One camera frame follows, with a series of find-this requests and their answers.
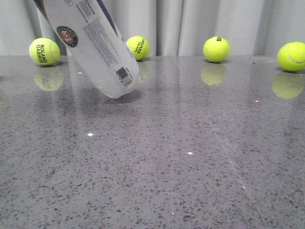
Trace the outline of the white blue tennis ball can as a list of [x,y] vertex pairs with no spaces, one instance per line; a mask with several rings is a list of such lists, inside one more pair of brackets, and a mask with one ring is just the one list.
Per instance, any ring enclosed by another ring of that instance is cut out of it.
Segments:
[[92,83],[109,98],[130,93],[138,63],[101,0],[36,0],[36,7]]

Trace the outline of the Wilson tennis ball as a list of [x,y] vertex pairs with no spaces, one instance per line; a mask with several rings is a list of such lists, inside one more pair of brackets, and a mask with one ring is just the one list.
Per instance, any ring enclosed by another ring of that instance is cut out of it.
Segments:
[[230,54],[228,40],[219,36],[209,38],[203,46],[203,54],[211,62],[226,60]]

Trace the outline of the Roland Garros tennis ball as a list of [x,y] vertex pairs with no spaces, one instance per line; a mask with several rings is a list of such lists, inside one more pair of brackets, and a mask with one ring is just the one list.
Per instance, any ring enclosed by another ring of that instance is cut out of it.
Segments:
[[56,42],[48,38],[37,38],[29,46],[31,59],[39,65],[54,65],[61,56]]

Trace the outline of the plain yellow tennis ball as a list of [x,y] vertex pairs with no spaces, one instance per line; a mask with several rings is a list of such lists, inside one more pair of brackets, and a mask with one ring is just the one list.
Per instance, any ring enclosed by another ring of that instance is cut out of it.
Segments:
[[305,68],[305,43],[290,42],[280,48],[277,54],[278,65],[288,71],[297,72]]

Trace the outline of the grey pleated curtain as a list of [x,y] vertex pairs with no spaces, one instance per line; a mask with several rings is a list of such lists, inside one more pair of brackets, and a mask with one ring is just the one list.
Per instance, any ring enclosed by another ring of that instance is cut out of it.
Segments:
[[[276,56],[305,42],[304,0],[103,0],[126,41],[145,37],[150,56],[198,56],[213,36],[231,55]],[[0,55],[28,55],[31,42],[57,35],[32,0],[0,1]]]

